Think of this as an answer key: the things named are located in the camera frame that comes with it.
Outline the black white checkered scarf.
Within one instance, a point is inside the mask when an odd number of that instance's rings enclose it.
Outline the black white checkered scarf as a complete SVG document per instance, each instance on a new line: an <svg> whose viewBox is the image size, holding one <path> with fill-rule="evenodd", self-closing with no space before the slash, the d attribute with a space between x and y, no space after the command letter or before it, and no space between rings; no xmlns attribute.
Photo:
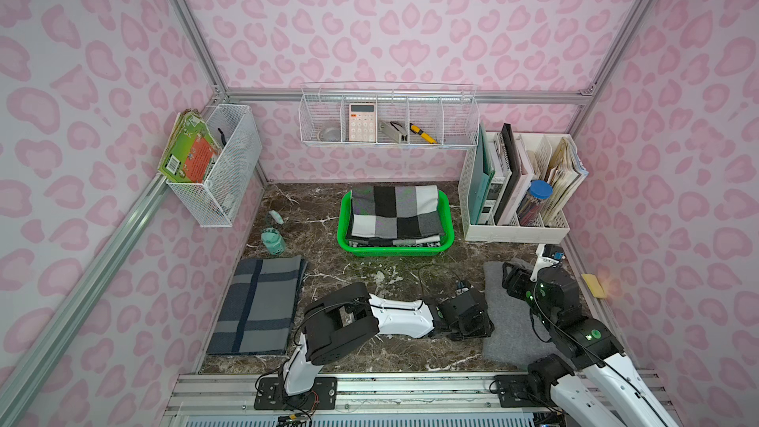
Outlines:
<svg viewBox="0 0 759 427"><path fill-rule="evenodd" d="M445 236L439 189L426 186L361 186L351 192L348 236L423 238Z"/></svg>

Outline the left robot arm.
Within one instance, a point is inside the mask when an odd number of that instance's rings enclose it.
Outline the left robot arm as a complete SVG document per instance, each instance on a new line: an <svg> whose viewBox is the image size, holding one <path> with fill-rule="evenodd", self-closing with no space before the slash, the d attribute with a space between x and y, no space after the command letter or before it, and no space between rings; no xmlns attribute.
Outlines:
<svg viewBox="0 0 759 427"><path fill-rule="evenodd" d="M488 338L494 324L484 294L460 283L452 298L388 300L354 283L313 302L296 330L293 355L280 369L282 395L312 390L322 368L357 351L377 335L452 341Z"/></svg>

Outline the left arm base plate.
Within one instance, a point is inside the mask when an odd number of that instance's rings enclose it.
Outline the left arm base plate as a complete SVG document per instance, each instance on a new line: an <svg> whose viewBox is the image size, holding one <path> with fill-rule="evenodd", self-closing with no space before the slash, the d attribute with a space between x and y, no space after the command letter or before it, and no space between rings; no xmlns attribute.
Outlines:
<svg viewBox="0 0 759 427"><path fill-rule="evenodd" d="M281 379L262 377L257 381L255 393L255 410L303 410L309 413L332 410L336 405L337 379L317 378L305 393L287 395Z"/></svg>

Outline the smiley houndstooth knit scarf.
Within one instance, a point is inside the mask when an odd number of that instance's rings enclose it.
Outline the smiley houndstooth knit scarf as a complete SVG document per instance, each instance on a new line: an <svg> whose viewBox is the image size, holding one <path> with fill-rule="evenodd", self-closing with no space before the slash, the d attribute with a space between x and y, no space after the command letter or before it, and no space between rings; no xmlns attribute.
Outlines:
<svg viewBox="0 0 759 427"><path fill-rule="evenodd" d="M348 236L347 241L351 247L439 247L441 245L440 235L407 239Z"/></svg>

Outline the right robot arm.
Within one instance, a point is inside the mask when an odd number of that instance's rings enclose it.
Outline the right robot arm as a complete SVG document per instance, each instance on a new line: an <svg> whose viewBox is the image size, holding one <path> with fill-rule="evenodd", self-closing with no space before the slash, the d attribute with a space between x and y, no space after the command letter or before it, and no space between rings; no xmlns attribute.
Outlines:
<svg viewBox="0 0 759 427"><path fill-rule="evenodd" d="M600 320L583 313L577 280L563 268L563 251L541 244L530 265L502 265L502 287L527 302L532 321L559 353L528 366L522 401L537 403L580 426L675 426L622 343Z"/></svg>

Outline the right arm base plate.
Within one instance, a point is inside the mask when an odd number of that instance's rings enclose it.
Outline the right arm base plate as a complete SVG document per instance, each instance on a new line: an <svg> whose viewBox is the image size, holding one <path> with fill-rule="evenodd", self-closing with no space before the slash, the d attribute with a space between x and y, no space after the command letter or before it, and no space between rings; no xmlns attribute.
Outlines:
<svg viewBox="0 0 759 427"><path fill-rule="evenodd" d="M491 386L503 408L554 408L549 388L534 375L510 374L495 376Z"/></svg>

